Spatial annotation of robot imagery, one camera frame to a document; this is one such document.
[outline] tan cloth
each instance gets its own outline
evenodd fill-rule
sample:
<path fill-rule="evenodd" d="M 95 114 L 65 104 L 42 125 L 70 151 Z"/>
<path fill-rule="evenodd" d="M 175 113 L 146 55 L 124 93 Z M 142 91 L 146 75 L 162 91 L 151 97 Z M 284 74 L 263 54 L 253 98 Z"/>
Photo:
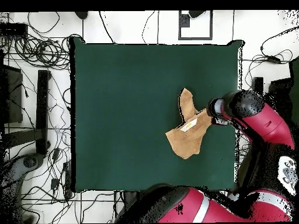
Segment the tan cloth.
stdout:
<path fill-rule="evenodd" d="M 173 151 L 183 159 L 199 154 L 201 141 L 212 118 L 207 110 L 198 112 L 193 104 L 192 94 L 183 89 L 179 95 L 179 110 L 183 123 L 168 131 L 166 136 Z"/>

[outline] white label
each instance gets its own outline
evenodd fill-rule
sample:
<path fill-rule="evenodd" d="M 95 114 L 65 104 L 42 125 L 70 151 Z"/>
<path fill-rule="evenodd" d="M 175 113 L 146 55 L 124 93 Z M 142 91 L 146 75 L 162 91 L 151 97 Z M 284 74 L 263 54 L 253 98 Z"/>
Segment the white label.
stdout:
<path fill-rule="evenodd" d="M 278 180 L 282 183 L 282 185 L 287 189 L 287 191 L 291 195 L 296 195 L 296 191 L 295 191 L 296 183 L 290 181 L 283 172 L 283 170 L 287 168 L 293 169 L 296 172 L 296 168 L 297 168 L 296 162 L 288 156 L 282 156 L 279 158 L 278 165 L 279 165 L 278 177 L 277 177 Z"/>
<path fill-rule="evenodd" d="M 192 120 L 191 122 L 189 122 L 188 124 L 186 124 L 182 129 L 180 129 L 183 132 L 186 132 L 187 130 L 189 130 L 191 127 L 195 126 L 197 122 L 197 118 L 195 120 Z"/>

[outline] white stripe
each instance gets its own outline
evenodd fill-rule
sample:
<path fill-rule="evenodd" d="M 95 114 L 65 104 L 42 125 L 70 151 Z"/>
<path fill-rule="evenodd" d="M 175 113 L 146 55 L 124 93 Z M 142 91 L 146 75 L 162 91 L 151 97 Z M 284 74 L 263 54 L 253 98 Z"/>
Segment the white stripe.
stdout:
<path fill-rule="evenodd" d="M 291 206 L 286 200 L 283 200 L 279 196 L 273 195 L 269 192 L 257 192 L 257 193 L 259 193 L 258 200 L 256 200 L 257 202 L 267 202 L 268 204 L 272 204 L 278 207 L 281 211 L 283 211 L 290 218 L 290 220 L 292 219 Z"/>
<path fill-rule="evenodd" d="M 210 200 L 205 195 L 203 195 L 203 202 L 201 203 L 199 211 L 197 211 L 193 223 L 201 223 L 203 221 L 208 211 L 209 204 L 210 204 Z"/>

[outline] metal frame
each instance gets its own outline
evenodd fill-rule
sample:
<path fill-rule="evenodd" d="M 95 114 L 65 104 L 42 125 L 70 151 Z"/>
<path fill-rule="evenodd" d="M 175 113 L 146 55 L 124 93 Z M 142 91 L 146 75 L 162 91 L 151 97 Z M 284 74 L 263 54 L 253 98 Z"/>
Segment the metal frame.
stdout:
<path fill-rule="evenodd" d="M 48 82 L 51 72 L 38 71 L 36 99 L 36 128 L 29 131 L 17 131 L 5 134 L 5 148 L 36 141 L 36 153 L 46 155 L 48 149 Z"/>
<path fill-rule="evenodd" d="M 181 34 L 181 18 L 182 18 L 182 11 L 179 10 L 179 40 L 212 40 L 213 39 L 213 11 L 210 10 L 210 36 L 209 37 L 182 37 Z"/>

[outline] green table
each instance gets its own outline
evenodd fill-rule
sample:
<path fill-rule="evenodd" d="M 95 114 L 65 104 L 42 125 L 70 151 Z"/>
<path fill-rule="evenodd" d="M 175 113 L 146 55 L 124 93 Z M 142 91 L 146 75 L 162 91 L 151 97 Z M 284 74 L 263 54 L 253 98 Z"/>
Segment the green table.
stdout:
<path fill-rule="evenodd" d="M 157 183 L 234 186 L 232 127 L 211 126 L 199 155 L 187 160 L 173 152 L 165 133 L 182 122 L 183 88 L 198 110 L 237 89 L 241 41 L 131 45 L 75 38 L 74 44 L 77 191 L 137 191 Z"/>

